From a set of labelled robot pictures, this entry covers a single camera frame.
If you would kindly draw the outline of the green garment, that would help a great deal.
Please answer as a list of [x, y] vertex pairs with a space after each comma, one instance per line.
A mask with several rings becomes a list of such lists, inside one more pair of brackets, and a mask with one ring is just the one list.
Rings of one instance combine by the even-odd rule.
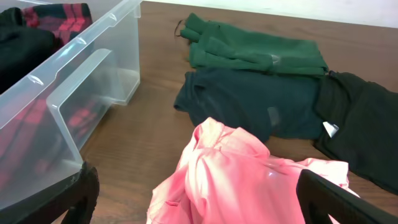
[[328, 65], [312, 40], [290, 39], [204, 21], [191, 13], [180, 21], [193, 68], [230, 68], [282, 75], [322, 76]]

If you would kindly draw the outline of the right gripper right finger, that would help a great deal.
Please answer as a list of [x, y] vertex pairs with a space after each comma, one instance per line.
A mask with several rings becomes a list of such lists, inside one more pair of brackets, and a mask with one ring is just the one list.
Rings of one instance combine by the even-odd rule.
[[397, 224], [393, 216], [318, 174], [301, 171], [296, 187], [306, 224]]

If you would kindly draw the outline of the red navy plaid shirt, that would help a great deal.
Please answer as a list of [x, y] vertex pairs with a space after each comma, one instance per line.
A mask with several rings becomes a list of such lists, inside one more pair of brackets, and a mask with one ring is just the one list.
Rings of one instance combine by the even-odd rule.
[[[41, 5], [21, 11], [27, 27], [54, 34], [56, 47], [53, 54], [93, 23], [86, 3]], [[57, 77], [39, 95], [26, 87], [18, 88], [16, 93], [1, 104], [1, 110], [10, 112], [12, 106], [28, 101], [1, 128], [2, 189], [16, 183], [18, 175], [22, 175], [23, 180], [42, 177], [59, 161], [67, 147], [47, 107], [47, 97], [61, 81], [61, 77]], [[1, 97], [4, 98], [17, 83], [1, 93]]]

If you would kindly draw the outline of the clear plastic storage container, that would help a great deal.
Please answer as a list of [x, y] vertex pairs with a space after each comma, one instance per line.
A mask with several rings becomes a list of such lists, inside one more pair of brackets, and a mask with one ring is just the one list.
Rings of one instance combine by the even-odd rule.
[[92, 25], [1, 95], [1, 208], [76, 174], [104, 114], [140, 84], [141, 0], [87, 5]]

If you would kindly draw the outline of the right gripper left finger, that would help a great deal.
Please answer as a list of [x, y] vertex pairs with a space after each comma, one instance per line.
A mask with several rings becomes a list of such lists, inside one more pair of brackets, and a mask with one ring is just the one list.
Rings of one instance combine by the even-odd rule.
[[97, 170], [84, 162], [80, 171], [1, 210], [1, 224], [88, 224], [100, 192]]

